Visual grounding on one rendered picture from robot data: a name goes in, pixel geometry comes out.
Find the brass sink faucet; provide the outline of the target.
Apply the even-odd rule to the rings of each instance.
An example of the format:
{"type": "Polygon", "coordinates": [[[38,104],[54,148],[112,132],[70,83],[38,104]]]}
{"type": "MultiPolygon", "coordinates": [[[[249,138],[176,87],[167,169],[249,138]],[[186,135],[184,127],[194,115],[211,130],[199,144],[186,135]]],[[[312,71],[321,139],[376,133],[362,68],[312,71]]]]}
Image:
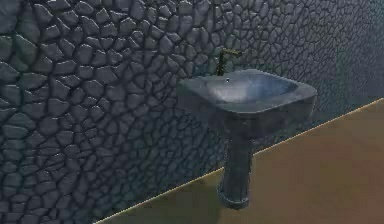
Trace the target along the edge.
{"type": "Polygon", "coordinates": [[[232,56],[239,58],[242,55],[242,52],[238,51],[238,50],[223,48],[219,53],[219,61],[218,61],[218,65],[216,68],[216,75],[217,76],[223,76],[224,75],[224,70],[225,70],[225,66],[226,66],[226,59],[225,59],[226,55],[232,55],[232,56]]]}

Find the dark grey pedestal sink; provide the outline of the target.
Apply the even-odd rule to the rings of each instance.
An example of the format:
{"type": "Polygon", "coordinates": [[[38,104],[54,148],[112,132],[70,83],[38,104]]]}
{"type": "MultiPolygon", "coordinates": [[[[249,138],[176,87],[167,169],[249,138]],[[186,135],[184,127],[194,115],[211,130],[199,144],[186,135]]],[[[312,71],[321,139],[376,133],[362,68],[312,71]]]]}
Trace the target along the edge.
{"type": "Polygon", "coordinates": [[[249,204],[252,141],[310,119],[317,97],[309,84],[257,69],[183,79],[176,93],[181,108],[228,140],[217,195],[235,210],[249,204]]]}

